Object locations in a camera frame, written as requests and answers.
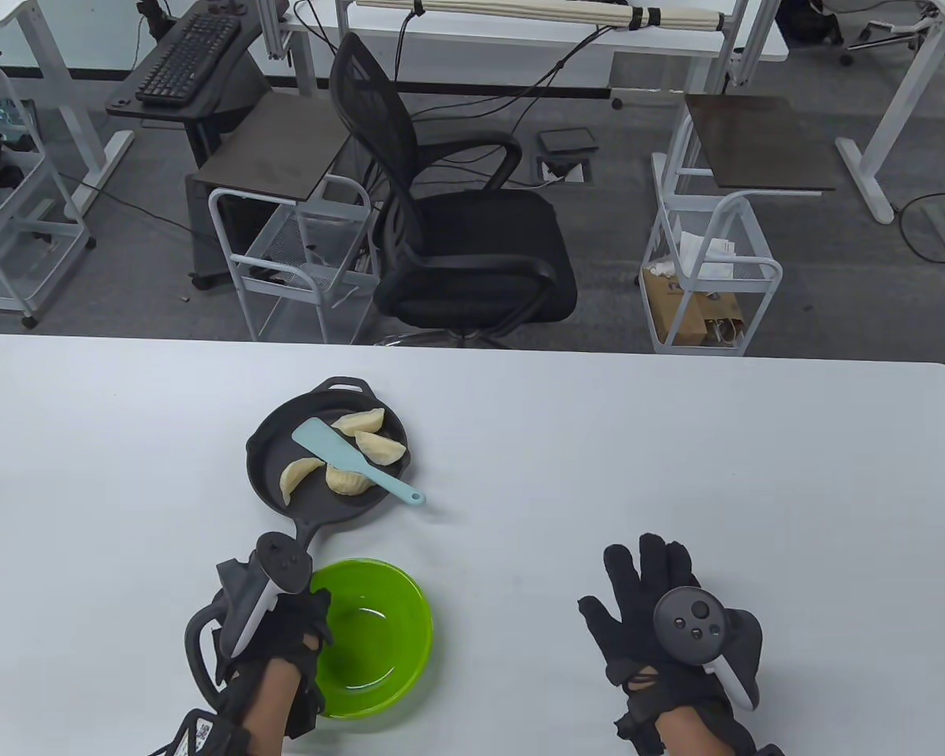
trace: hand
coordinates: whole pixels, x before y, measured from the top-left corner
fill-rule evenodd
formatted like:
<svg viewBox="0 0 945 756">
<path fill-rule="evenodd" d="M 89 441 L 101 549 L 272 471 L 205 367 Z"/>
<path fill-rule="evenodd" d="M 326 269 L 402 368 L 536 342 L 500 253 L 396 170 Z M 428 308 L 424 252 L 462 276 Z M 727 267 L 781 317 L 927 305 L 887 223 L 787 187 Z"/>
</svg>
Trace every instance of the hand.
<svg viewBox="0 0 945 756">
<path fill-rule="evenodd" d="M 272 611 L 263 615 L 252 640 L 241 654 L 223 670 L 228 685 L 220 692 L 225 716 L 242 721 L 273 659 L 293 665 L 300 676 L 296 695 L 290 705 L 285 734 L 296 738 L 315 727 L 315 717 L 325 709 L 325 699 L 315 685 L 318 655 L 332 634 L 325 624 L 332 595 L 325 589 L 301 594 L 282 594 Z M 221 631 L 213 634 L 214 648 Z"/>
<path fill-rule="evenodd" d="M 660 598 L 674 587 L 700 585 L 686 547 L 675 541 L 666 545 L 660 536 L 645 533 L 639 540 L 641 575 L 630 550 L 619 544 L 606 548 L 603 561 L 620 620 L 613 619 L 594 595 L 585 595 L 577 608 L 606 659 L 606 677 L 631 696 L 630 713 L 617 722 L 620 736 L 634 740 L 638 747 L 642 740 L 651 751 L 652 742 L 657 742 L 654 721 L 661 713 L 678 706 L 720 702 L 731 715 L 728 696 L 717 678 L 702 667 L 671 658 L 655 636 L 654 611 Z"/>
</svg>

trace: dumpling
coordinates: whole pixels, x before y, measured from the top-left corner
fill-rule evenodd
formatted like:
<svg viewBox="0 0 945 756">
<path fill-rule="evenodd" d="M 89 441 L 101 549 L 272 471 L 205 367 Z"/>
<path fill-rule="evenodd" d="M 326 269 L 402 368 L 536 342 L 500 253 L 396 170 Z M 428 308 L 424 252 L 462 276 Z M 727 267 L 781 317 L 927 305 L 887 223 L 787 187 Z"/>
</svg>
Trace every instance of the dumpling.
<svg viewBox="0 0 945 756">
<path fill-rule="evenodd" d="M 324 461 L 317 460 L 315 457 L 305 457 L 301 460 L 295 460 L 284 468 L 280 474 L 280 493 L 284 497 L 284 506 L 290 504 L 290 495 L 294 489 L 303 481 L 309 473 L 315 471 L 324 465 Z"/>
<path fill-rule="evenodd" d="M 335 494 L 343 496 L 360 496 L 360 494 L 375 485 L 359 472 L 347 472 L 345 469 L 336 469 L 329 465 L 325 468 L 325 485 Z"/>
<path fill-rule="evenodd" d="M 406 447 L 403 444 L 386 439 L 383 435 L 357 431 L 354 440 L 357 442 L 358 449 L 364 451 L 365 456 L 376 465 L 390 465 L 406 454 Z"/>
<path fill-rule="evenodd" d="M 353 439 L 357 431 L 378 432 L 383 422 L 385 422 L 385 408 L 376 407 L 369 409 L 367 413 L 344 414 L 338 421 L 333 422 L 332 427 Z"/>
</svg>

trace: chair armrest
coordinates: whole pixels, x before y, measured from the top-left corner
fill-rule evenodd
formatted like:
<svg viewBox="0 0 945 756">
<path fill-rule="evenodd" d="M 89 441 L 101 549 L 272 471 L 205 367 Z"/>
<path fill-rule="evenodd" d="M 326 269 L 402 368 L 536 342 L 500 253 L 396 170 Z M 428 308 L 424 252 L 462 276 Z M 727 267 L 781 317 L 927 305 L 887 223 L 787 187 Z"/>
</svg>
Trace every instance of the chair armrest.
<svg viewBox="0 0 945 756">
<path fill-rule="evenodd" d="M 441 158 L 475 147 L 504 147 L 504 161 L 487 181 L 487 190 L 504 186 L 518 163 L 522 161 L 522 144 L 507 131 L 482 129 L 448 133 L 417 133 L 417 173 L 434 165 Z"/>
<path fill-rule="evenodd" d="M 470 275 L 518 275 L 555 287 L 556 271 L 545 260 L 526 255 L 455 255 L 424 257 L 420 266 L 430 270 L 461 271 Z"/>
</svg>

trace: light blue spatula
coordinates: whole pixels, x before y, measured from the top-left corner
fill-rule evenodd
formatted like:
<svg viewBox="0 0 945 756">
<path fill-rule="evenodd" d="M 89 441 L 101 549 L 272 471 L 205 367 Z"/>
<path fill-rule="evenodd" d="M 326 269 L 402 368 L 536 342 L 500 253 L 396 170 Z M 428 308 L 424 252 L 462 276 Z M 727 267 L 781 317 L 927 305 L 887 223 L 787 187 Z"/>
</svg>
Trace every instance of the light blue spatula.
<svg viewBox="0 0 945 756">
<path fill-rule="evenodd" d="M 345 469 L 347 472 L 360 473 L 406 504 L 423 504 L 427 501 L 427 497 L 412 486 L 369 464 L 368 458 L 361 454 L 361 451 L 354 449 L 349 440 L 344 439 L 317 417 L 310 417 L 302 422 L 291 433 L 290 438 L 326 464 Z"/>
</svg>

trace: spatula handle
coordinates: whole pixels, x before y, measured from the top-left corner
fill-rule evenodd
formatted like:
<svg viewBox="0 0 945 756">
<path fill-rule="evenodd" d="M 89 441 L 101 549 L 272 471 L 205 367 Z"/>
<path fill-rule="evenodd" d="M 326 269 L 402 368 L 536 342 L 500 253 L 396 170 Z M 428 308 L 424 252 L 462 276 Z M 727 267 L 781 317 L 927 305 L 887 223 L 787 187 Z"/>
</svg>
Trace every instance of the spatula handle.
<svg viewBox="0 0 945 756">
<path fill-rule="evenodd" d="M 381 486 L 387 492 L 402 500 L 404 504 L 423 504 L 427 501 L 427 497 L 418 490 L 403 483 L 398 478 L 393 478 L 381 469 L 369 467 L 360 472 L 376 486 Z"/>
</svg>

